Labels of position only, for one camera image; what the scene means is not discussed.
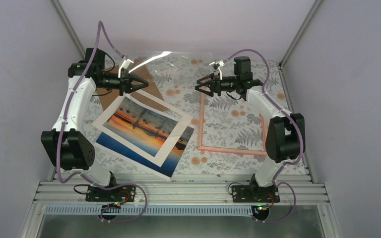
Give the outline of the white photo mat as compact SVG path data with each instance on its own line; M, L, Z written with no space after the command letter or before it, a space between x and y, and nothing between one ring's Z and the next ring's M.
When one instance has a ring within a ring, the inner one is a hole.
M157 166L162 166L168 157L180 158L195 129L192 117L145 92L141 96L167 111L150 107L131 95L118 96L92 125Z

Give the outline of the pink picture frame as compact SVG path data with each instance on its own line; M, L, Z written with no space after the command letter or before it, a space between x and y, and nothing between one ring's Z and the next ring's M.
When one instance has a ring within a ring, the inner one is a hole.
M243 149L203 146L203 144L202 144L203 143L203 132L204 132L204 125L205 125L204 113L205 113L205 94L201 94L199 126L198 126L198 141L197 141L197 149L199 151L242 154L242 155L254 155L254 156L255 155L256 156L266 156L267 155L266 151L261 151L261 150L243 150Z

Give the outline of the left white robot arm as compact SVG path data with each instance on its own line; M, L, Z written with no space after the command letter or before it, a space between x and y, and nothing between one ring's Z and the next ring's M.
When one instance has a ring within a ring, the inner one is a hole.
M103 199L111 201L117 197L118 187L111 182L112 173L95 161L95 148L82 133L84 116L97 88L115 89L122 96L148 87L149 83L128 70L128 59L118 72L106 71L106 57L103 50L87 48L85 59L68 68L63 107L52 129L42 132L41 142L60 183L81 176L91 186L99 187Z

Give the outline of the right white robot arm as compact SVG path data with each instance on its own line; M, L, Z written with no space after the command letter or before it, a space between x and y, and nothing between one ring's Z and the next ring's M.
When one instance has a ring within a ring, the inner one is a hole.
M305 151L305 119L300 113L292 113L278 105L267 93L266 82L253 77L251 60L247 56L233 59L234 74L224 76L223 61L213 62L214 72L197 80L196 91L208 96L222 92L236 92L241 99L257 107L269 120L265 140L267 158L253 174L249 183L249 196L261 202L268 189L278 187L276 179L285 166L295 165Z

